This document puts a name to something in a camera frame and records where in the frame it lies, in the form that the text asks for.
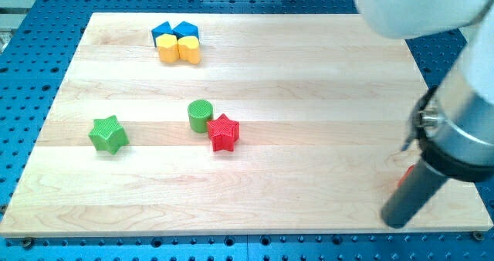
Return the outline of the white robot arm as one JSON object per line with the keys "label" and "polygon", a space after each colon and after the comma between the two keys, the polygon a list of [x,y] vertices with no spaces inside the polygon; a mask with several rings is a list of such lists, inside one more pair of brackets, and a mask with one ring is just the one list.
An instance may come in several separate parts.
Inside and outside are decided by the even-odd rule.
{"label": "white robot arm", "polygon": [[444,79],[416,104],[402,146],[417,141],[418,166],[442,178],[493,176],[493,0],[354,0],[379,35],[414,39],[477,25]]}

